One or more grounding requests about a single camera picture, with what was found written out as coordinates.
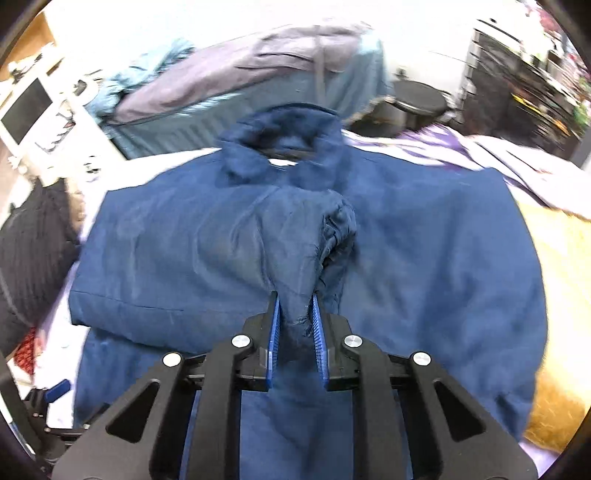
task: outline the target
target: metal bolt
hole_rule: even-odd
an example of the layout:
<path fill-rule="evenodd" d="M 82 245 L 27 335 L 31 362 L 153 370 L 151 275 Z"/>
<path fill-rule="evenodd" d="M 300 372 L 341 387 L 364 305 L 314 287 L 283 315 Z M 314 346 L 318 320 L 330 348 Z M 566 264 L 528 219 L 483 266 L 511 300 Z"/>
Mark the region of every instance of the metal bolt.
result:
<path fill-rule="evenodd" d="M 176 367 L 181 362 L 181 360 L 181 356 L 178 353 L 173 352 L 164 355 L 162 363 L 167 367 Z"/>
<path fill-rule="evenodd" d="M 413 361 L 417 365 L 422 365 L 424 367 L 425 365 L 428 365 L 431 363 L 431 357 L 429 356 L 428 353 L 417 352 L 413 355 Z"/>
<path fill-rule="evenodd" d="M 363 343 L 363 339 L 357 335 L 347 335 L 345 337 L 345 345 L 351 348 L 357 348 Z"/>
<path fill-rule="evenodd" d="M 242 348 L 248 346 L 251 343 L 251 339 L 247 335 L 236 335 L 232 339 L 232 345 L 236 348 Z"/>

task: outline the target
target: black stool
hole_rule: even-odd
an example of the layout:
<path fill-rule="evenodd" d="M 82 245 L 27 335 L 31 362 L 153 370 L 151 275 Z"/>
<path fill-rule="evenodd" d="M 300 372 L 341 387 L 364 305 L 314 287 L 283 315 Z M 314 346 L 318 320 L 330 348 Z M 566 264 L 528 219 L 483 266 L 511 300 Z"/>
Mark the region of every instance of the black stool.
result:
<path fill-rule="evenodd" d="M 447 111 L 447 102 L 439 90 L 412 80 L 394 82 L 394 106 L 406 112 L 406 128 L 420 130 Z"/>

